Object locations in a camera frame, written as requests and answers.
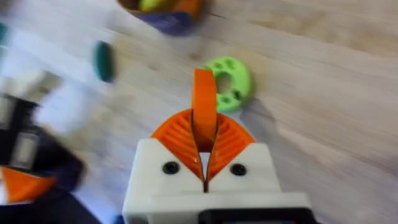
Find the black strip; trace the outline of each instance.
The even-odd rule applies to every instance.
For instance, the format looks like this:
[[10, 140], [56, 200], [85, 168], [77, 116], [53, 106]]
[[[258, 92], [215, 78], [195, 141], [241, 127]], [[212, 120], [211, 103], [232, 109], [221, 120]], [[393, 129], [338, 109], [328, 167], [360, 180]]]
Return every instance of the black strip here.
[[213, 209], [199, 214], [199, 224], [224, 224], [226, 222], [281, 222], [317, 224], [308, 208], [248, 208]]

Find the white object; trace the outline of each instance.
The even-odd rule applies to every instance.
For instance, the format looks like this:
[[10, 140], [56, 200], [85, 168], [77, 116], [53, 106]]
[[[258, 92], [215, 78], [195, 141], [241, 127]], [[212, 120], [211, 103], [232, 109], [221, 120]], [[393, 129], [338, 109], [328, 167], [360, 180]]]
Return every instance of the white object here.
[[29, 133], [19, 133], [15, 148], [12, 150], [11, 166], [22, 169], [32, 168], [38, 143], [38, 136]]
[[[126, 223], [197, 223], [200, 212], [214, 208], [310, 208], [305, 194], [280, 191], [265, 144], [250, 144], [210, 181], [208, 193], [181, 162], [178, 173], [165, 174], [168, 161], [179, 160], [158, 140], [139, 142], [123, 207]], [[247, 174], [233, 175], [234, 163], [244, 164]]]

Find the teal object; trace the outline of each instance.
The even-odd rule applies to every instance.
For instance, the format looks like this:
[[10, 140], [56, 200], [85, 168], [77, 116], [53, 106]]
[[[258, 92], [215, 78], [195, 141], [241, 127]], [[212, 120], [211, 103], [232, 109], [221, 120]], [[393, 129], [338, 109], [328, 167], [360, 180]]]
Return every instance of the teal object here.
[[7, 27], [0, 23], [0, 44], [4, 45], [4, 40], [6, 39]]
[[[212, 70], [217, 83], [217, 110], [229, 112], [241, 108], [252, 94], [252, 78], [249, 69], [238, 59], [219, 57], [205, 64], [204, 69]], [[228, 78], [229, 88], [220, 91], [221, 79]]]
[[111, 45], [103, 41], [96, 44], [93, 64], [100, 80], [108, 83], [113, 81], [114, 55]]

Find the black screw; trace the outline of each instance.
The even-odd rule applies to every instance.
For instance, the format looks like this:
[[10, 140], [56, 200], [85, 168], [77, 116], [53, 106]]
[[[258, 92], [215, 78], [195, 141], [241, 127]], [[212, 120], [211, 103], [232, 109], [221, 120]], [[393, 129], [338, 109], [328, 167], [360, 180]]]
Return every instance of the black screw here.
[[248, 172], [246, 167], [242, 164], [233, 164], [230, 169], [233, 175], [244, 176]]
[[176, 162], [166, 162], [163, 165], [163, 172], [167, 175], [173, 175], [178, 173], [180, 170], [180, 165]]

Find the screw hole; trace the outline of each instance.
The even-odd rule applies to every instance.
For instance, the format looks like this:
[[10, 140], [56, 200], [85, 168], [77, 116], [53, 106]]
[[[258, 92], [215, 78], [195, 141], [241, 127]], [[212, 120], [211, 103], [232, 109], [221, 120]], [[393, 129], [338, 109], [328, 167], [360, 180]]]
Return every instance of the screw hole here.
[[173, 175], [178, 173], [180, 170], [180, 165], [176, 162], [166, 162], [163, 165], [163, 172], [167, 175]]
[[231, 59], [227, 59], [227, 60], [225, 61], [225, 63], [226, 63], [226, 66], [227, 66], [229, 69], [232, 69], [232, 70], [235, 69], [234, 62], [233, 62]]
[[224, 103], [229, 103], [229, 98], [228, 97], [223, 97], [221, 99]]
[[233, 91], [233, 95], [234, 95], [235, 100], [239, 100], [239, 101], [242, 100], [242, 94], [241, 94], [240, 91], [234, 90], [234, 91]]
[[248, 172], [246, 167], [242, 164], [233, 164], [230, 168], [230, 171], [233, 175], [236, 176], [244, 176]]
[[220, 64], [220, 63], [218, 63], [218, 62], [215, 63], [214, 66], [215, 66], [216, 68], [218, 68], [218, 69], [222, 69], [222, 68], [223, 68], [223, 65]]

